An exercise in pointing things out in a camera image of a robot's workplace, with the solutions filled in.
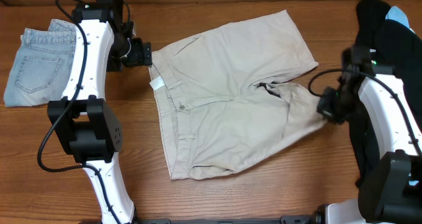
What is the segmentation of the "beige cotton shorts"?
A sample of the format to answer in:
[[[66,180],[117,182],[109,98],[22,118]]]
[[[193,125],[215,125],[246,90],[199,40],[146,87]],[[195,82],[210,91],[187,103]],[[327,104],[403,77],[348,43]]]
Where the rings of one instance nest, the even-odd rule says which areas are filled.
[[[318,98],[295,82],[317,65],[287,11],[153,52],[150,84],[170,179],[240,173],[321,129]]]

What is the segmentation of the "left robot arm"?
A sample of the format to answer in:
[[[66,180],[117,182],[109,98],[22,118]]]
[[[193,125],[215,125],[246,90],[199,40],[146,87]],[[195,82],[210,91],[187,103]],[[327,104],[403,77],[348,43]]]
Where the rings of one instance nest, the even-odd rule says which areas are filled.
[[[42,151],[56,134],[66,154],[75,159],[69,170],[83,169],[101,208],[101,223],[140,223],[129,198],[119,166],[123,131],[105,99],[107,72],[123,67],[152,65],[152,46],[136,36],[128,4],[124,0],[77,0],[68,15],[75,24],[75,53],[69,81],[61,99],[50,101],[51,122],[37,154],[45,171]]]

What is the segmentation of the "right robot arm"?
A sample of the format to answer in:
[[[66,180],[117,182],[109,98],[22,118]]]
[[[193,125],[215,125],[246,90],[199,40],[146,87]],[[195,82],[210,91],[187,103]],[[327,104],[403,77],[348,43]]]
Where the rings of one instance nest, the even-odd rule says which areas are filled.
[[[345,49],[340,85],[324,90],[316,110],[341,124],[363,105],[377,139],[378,161],[363,179],[356,199],[322,206],[315,223],[421,222],[421,131],[395,66],[379,61],[375,53],[355,45]]]

